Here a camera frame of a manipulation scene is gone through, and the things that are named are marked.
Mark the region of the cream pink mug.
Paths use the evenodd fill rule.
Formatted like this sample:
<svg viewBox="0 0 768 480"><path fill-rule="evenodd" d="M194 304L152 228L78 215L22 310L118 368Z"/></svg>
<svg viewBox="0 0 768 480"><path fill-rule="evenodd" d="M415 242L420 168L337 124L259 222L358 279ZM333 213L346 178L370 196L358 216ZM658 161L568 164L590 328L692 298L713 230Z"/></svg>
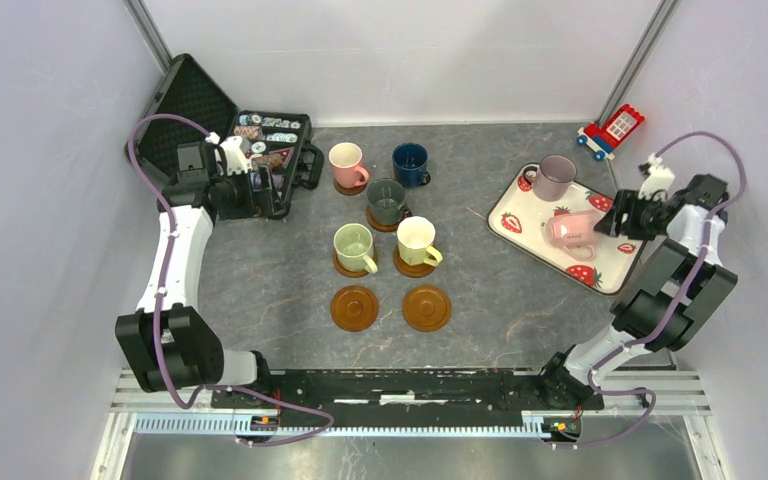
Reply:
<svg viewBox="0 0 768 480"><path fill-rule="evenodd" d="M594 227L603 216L598 210L586 210L552 217L544 227L545 240L575 260L592 261L602 238Z"/></svg>

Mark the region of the mauve mug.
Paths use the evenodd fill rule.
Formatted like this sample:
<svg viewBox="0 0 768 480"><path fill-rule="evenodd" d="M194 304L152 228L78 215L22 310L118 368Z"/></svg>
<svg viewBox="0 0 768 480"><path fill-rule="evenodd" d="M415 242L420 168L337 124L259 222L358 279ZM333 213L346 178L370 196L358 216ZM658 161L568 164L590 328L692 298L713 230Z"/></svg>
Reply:
<svg viewBox="0 0 768 480"><path fill-rule="evenodd" d="M575 163L561 155L549 155L523 169L522 177L535 195L546 202L563 197L577 175Z"/></svg>

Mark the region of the dark brown coaster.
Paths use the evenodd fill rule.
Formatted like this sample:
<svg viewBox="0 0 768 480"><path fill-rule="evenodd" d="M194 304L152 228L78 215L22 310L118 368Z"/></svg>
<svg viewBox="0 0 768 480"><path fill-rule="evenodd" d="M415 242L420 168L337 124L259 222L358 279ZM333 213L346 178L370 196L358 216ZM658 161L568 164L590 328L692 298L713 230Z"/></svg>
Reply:
<svg viewBox="0 0 768 480"><path fill-rule="evenodd" d="M366 184L363 184L360 186L354 186L354 187L343 187L336 180L333 181L333 186L338 193L344 196L358 195L362 193L367 187Z"/></svg>

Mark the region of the light green mug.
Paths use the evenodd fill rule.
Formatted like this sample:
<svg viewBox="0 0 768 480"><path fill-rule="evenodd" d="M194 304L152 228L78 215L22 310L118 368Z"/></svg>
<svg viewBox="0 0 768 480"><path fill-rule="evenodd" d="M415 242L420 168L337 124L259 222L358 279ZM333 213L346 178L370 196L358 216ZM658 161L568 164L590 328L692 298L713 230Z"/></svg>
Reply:
<svg viewBox="0 0 768 480"><path fill-rule="evenodd" d="M351 274L375 274L375 247L371 231L360 223L348 223L334 234L333 248L337 264Z"/></svg>

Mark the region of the grooved wooden coaster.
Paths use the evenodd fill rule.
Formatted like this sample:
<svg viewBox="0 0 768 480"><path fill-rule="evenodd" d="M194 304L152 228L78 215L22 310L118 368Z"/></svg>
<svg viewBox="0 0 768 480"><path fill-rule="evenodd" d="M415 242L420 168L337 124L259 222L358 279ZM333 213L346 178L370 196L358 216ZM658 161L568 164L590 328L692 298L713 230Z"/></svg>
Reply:
<svg viewBox="0 0 768 480"><path fill-rule="evenodd" d="M385 225L377 222L370 210L366 211L366 220L369 223L370 227L379 232L395 232L398 229L399 224L406 218L409 218L409 215L403 214L396 223L392 225Z"/></svg>

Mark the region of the dark green mug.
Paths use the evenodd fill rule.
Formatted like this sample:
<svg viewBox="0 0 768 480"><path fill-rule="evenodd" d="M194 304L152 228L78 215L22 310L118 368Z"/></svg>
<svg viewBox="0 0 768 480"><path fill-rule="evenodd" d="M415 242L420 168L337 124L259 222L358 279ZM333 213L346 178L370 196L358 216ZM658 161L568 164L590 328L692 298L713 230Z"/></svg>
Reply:
<svg viewBox="0 0 768 480"><path fill-rule="evenodd" d="M393 179L373 181L367 189L367 202L372 219L384 227L396 226L412 215L405 188Z"/></svg>

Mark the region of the dark blue mug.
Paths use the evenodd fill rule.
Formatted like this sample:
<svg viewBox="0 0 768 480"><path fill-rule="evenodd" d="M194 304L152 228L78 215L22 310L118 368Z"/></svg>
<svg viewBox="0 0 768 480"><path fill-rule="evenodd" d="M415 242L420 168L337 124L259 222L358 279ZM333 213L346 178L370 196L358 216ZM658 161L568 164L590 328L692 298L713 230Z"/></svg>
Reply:
<svg viewBox="0 0 768 480"><path fill-rule="evenodd" d="M427 185L431 181L428 152L420 144L404 143L392 152L394 173L405 183Z"/></svg>

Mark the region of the yellow mug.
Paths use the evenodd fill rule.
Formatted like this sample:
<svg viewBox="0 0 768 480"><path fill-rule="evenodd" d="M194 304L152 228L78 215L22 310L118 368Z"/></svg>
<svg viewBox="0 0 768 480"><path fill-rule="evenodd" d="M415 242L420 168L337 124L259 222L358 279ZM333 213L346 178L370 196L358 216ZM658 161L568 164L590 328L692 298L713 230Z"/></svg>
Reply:
<svg viewBox="0 0 768 480"><path fill-rule="evenodd" d="M402 220L396 235L399 257L407 265L437 267L443 260L434 244L435 226L425 217L411 216Z"/></svg>

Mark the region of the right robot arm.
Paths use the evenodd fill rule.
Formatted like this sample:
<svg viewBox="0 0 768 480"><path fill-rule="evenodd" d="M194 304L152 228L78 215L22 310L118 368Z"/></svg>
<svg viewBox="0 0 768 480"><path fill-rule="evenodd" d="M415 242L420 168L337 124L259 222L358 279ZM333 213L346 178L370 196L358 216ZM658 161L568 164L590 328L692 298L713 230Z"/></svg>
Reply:
<svg viewBox="0 0 768 480"><path fill-rule="evenodd" d="M633 190L616 194L596 231L662 241L618 294L612 322L542 368L537 392L545 405L583 404L629 360L677 351L698 333L738 282L717 253L730 201L726 182L710 174L693 176L667 200Z"/></svg>

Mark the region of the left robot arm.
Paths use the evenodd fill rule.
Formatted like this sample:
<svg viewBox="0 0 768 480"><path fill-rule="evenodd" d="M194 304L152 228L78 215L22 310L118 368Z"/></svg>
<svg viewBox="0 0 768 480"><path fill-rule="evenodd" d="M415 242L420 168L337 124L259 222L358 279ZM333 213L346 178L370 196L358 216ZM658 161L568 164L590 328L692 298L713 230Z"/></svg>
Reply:
<svg viewBox="0 0 768 480"><path fill-rule="evenodd" d="M117 318L114 334L143 391L234 385L238 397L257 408L278 391L266 359L258 351L227 352L197 307L202 260L217 216L243 201L244 179L224 172L235 154L229 141L178 146L179 170L160 192L150 280L134 313Z"/></svg>

